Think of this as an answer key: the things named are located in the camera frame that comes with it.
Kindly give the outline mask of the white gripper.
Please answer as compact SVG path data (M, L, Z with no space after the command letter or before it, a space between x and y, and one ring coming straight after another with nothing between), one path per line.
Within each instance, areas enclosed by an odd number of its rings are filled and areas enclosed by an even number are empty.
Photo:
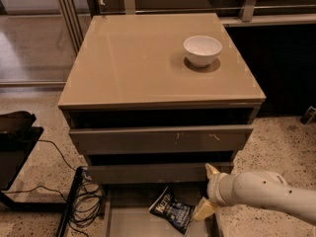
M195 221L203 221L215 214L216 206L232 206L236 202L236 198L233 195L235 176L220 173L209 163L205 164L205 170L208 178L206 192L210 201L206 197L200 199L193 213Z

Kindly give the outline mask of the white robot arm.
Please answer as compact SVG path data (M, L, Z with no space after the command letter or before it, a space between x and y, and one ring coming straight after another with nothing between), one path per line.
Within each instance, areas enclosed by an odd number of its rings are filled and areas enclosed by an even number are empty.
M283 212L316 225L315 191L291 187L279 173L272 171L226 174L210 164L205 169L207 197L199 201L194 220L205 220L220 207L244 204Z

